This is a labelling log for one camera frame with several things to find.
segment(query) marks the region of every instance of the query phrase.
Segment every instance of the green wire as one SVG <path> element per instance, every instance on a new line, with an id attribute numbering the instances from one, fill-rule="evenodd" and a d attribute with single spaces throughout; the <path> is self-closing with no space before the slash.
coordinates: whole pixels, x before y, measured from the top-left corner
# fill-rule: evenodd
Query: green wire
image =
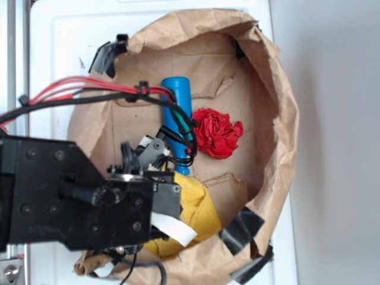
<path id="1" fill-rule="evenodd" d="M 176 115 L 178 121 L 180 122 L 180 124 L 182 125 L 183 129 L 185 130 L 185 132 L 188 132 L 190 131 L 190 127 L 186 124 L 185 120 L 183 119 L 183 117 L 177 112 L 177 111 L 173 111 L 173 113 Z M 192 137 L 192 134 L 190 132 L 187 133 L 187 136 L 188 136 L 188 139 L 190 141 L 193 140 L 193 137 Z"/>

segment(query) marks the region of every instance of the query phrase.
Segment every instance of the yellow cloth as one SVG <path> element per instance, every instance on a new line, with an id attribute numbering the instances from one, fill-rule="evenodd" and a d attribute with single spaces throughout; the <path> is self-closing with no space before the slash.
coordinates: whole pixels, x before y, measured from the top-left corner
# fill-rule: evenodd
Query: yellow cloth
<path id="1" fill-rule="evenodd" d="M 182 188 L 180 219 L 198 234 L 186 247 L 189 248 L 221 231 L 222 225 L 207 188 L 198 179 L 176 172 L 175 182 Z M 144 247 L 163 260 L 174 258 L 185 249 L 172 238 L 151 240 Z"/>

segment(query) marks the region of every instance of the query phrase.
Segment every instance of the red fabric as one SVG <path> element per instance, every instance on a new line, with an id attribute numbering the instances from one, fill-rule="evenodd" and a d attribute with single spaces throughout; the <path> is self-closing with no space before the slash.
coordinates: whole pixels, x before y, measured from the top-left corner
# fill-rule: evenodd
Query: red fabric
<path id="1" fill-rule="evenodd" d="M 198 109 L 193 119 L 199 122 L 195 128 L 198 139 L 198 150 L 216 159 L 226 159 L 238 147 L 238 139 L 243 135 L 243 124 L 230 122 L 228 114 L 222 114 L 213 109 Z"/>

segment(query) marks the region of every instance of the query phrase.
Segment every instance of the crumpled brown paper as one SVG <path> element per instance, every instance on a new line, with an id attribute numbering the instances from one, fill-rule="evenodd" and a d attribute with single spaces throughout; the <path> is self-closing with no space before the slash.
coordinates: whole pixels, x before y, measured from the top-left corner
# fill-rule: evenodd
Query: crumpled brown paper
<path id="1" fill-rule="evenodd" d="M 249 201 L 246 206 L 265 220 L 254 237 L 263 255 L 295 172 L 299 111 L 277 58 L 280 50 L 256 23 L 235 10 L 172 12 L 129 40 L 128 53 L 115 60 L 115 78 L 94 71 L 91 76 L 133 86 L 140 80 L 154 85 L 165 77 L 187 76 L 193 110 L 212 107 L 228 113 L 232 121 L 242 121 L 245 134 L 233 155 L 214 160 L 199 153 L 192 174 L 211 184 L 229 172 L 239 177 L 226 180 L 234 181 L 234 186 L 212 189 L 208 185 L 210 195 L 224 226 L 237 213 L 228 210 L 239 211 Z M 236 56 L 238 46 L 245 55 L 241 58 Z M 72 115 L 68 139 L 76 141 L 102 173 L 110 164 L 121 164 L 122 141 L 136 147 L 146 134 L 154 136 L 163 122 L 158 106 L 125 106 L 129 105 L 77 106 Z M 225 284 L 229 274 L 246 265 L 250 256 L 249 245 L 233 256 L 215 235 L 163 264 L 169 284 Z M 94 267 L 89 256 L 78 261 L 76 272 L 83 273 L 84 267 L 86 272 Z M 120 265 L 112 276 L 123 278 L 127 273 Z M 136 268 L 128 282 L 159 284 L 160 273 L 156 268 Z"/>

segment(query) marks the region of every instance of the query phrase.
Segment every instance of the black wire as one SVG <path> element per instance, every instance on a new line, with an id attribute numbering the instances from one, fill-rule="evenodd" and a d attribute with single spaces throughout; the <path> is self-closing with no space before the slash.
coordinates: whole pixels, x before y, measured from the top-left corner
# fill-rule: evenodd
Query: black wire
<path id="1" fill-rule="evenodd" d="M 126 259 L 125 257 L 121 258 L 121 262 L 126 263 L 126 264 L 131 264 L 132 263 L 132 261 L 130 261 L 129 259 Z M 145 268 L 152 267 L 152 266 L 157 266 L 159 268 L 159 270 L 160 270 L 160 273 L 161 273 L 161 283 L 160 283 L 160 285 L 166 285 L 166 283 L 167 283 L 166 269 L 165 269 L 164 265 L 161 262 L 153 261 L 153 262 L 149 262 L 149 263 L 146 263 L 146 264 L 136 262 L 135 266 L 136 267 L 145 267 Z"/>
<path id="2" fill-rule="evenodd" d="M 175 122 L 178 124 L 179 132 L 183 135 L 187 146 L 192 150 L 192 153 L 189 154 L 190 159 L 193 160 L 194 157 L 197 155 L 198 151 L 198 144 L 197 144 L 197 137 L 195 135 L 194 129 L 192 127 L 192 123 L 190 118 L 188 118 L 187 114 L 185 111 L 183 111 L 178 105 L 166 102 L 163 100 L 158 100 L 155 98 L 151 98 L 145 95 L 136 95 L 132 93 L 113 93 L 113 94 L 108 94 L 108 95 L 102 95 L 102 96 L 93 96 L 93 97 L 87 97 L 87 98 L 78 98 L 78 99 L 68 99 L 68 100 L 57 100 L 57 101 L 48 101 L 48 102 L 39 102 L 34 105 L 27 105 L 23 106 L 19 109 L 13 110 L 3 116 L 0 117 L 0 124 L 15 119 L 20 115 L 30 113 L 35 110 L 40 110 L 44 108 L 49 108 L 49 107 L 57 107 L 57 106 L 66 106 L 66 105 L 81 105 L 81 104 L 89 104 L 89 103 L 98 103 L 98 102 L 103 102 L 103 101 L 109 101 L 109 100 L 115 100 L 115 99 L 140 99 L 143 101 L 147 101 L 156 105 L 164 106 L 170 108 L 170 110 L 175 110 L 178 112 L 178 114 L 183 117 L 183 120 L 186 122 L 186 124 L 190 128 L 190 134 L 192 135 L 192 140 L 189 140 L 184 128 L 182 125 L 179 123 L 178 119 L 176 116 L 173 114 L 173 118 Z"/>
<path id="3" fill-rule="evenodd" d="M 129 276 L 131 276 L 131 274 L 133 272 L 133 268 L 135 268 L 135 266 L 136 266 L 136 260 L 137 260 L 137 254 L 134 254 L 133 261 L 132 261 L 132 264 L 131 264 L 131 269 L 129 270 L 128 275 L 123 279 L 123 281 L 121 281 L 121 283 L 119 285 L 123 285 L 124 282 L 126 282 L 127 279 L 129 278 Z"/>

